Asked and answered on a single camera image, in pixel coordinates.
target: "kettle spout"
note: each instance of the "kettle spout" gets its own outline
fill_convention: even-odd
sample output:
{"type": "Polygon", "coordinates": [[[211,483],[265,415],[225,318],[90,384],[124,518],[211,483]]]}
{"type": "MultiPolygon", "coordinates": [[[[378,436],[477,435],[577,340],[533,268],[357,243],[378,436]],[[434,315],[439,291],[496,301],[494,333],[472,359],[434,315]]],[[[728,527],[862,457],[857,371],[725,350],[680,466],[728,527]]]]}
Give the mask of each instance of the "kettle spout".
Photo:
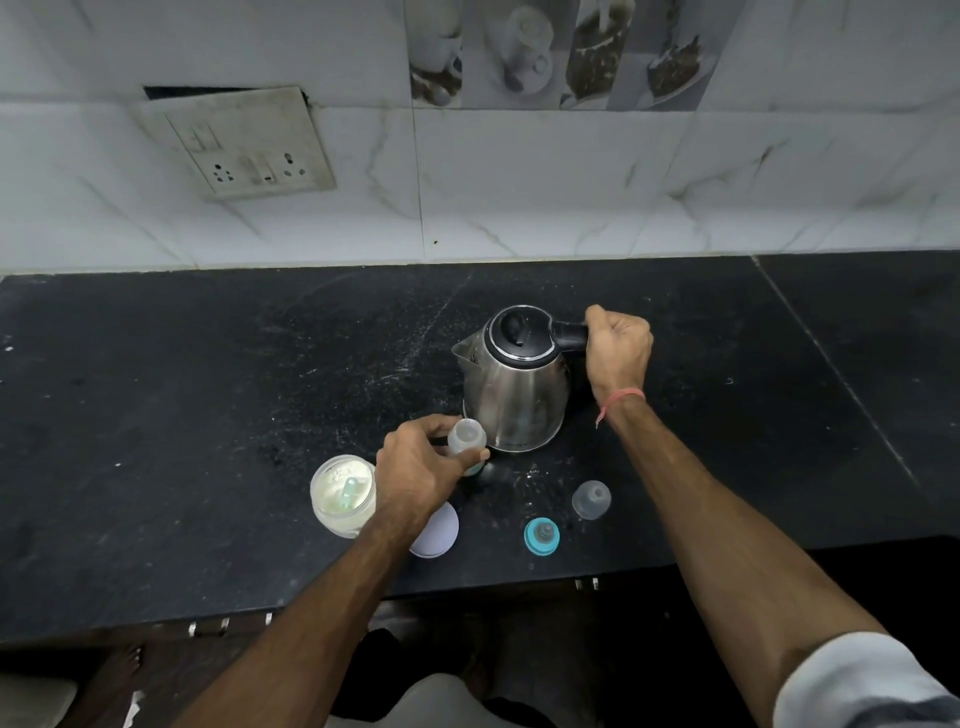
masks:
{"type": "Polygon", "coordinates": [[[454,344],[451,349],[454,356],[457,357],[457,362],[460,364],[460,369],[463,370],[464,376],[483,371],[483,368],[476,363],[474,355],[476,340],[479,334],[479,331],[472,333],[463,341],[454,344]]]}

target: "shirt sleeve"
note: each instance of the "shirt sleeve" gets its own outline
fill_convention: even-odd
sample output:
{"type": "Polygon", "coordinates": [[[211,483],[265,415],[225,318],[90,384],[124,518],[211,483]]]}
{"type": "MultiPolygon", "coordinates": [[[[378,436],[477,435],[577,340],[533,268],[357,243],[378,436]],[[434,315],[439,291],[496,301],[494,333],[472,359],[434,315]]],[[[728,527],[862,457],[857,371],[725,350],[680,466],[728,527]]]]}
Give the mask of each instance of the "shirt sleeve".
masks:
{"type": "Polygon", "coordinates": [[[951,695],[902,643],[853,632],[824,644],[783,684],[774,728],[906,728],[954,725],[951,695]]]}

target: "electric kettle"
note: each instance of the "electric kettle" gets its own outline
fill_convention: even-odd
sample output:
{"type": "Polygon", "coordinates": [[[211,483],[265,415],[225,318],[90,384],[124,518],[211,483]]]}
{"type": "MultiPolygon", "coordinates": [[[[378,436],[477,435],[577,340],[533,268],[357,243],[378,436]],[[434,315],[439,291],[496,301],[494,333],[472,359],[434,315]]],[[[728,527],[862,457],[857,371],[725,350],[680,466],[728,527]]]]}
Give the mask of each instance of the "electric kettle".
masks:
{"type": "Polygon", "coordinates": [[[453,347],[464,371],[464,416],[487,445],[526,452],[546,445],[564,423],[570,395],[563,352],[587,349],[587,327],[554,321],[542,308],[515,305],[453,347]]]}

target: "black granite countertop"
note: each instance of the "black granite countertop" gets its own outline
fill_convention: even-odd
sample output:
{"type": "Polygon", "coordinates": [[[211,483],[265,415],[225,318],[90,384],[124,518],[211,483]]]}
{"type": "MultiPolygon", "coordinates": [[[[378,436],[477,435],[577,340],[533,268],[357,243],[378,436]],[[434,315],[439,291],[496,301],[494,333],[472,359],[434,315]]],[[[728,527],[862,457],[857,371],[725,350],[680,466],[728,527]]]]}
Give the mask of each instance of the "black granite countertop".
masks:
{"type": "MultiPolygon", "coordinates": [[[[289,602],[349,543],[314,518],[311,474],[339,453],[373,459],[405,419],[456,412],[462,380],[450,347],[512,303],[568,320],[594,302],[647,317],[650,402],[803,546],[954,533],[960,254],[760,265],[5,279],[0,641],[289,602]],[[884,333],[888,324],[896,333],[884,333]],[[891,350],[887,334],[913,353],[891,350]],[[923,397],[905,377],[925,382],[923,397]]],[[[626,456],[593,426],[582,362],[573,369],[558,437],[495,454],[461,481],[457,543],[439,559],[411,557],[393,595],[671,561],[626,456]],[[612,508],[583,522],[570,496],[591,478],[611,487],[612,508]],[[561,527],[550,557],[524,547],[535,516],[561,527]]]]}

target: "black kettle lid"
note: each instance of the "black kettle lid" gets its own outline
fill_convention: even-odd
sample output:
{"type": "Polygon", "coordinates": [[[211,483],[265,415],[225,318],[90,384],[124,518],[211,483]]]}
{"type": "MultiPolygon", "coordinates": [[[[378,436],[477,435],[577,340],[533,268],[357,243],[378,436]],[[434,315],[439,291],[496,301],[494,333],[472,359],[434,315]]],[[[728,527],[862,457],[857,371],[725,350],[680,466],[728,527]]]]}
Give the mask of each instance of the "black kettle lid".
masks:
{"type": "Polygon", "coordinates": [[[514,305],[490,319],[484,337],[498,361],[519,369],[533,369],[560,354],[552,329],[553,317],[542,308],[514,305]]]}

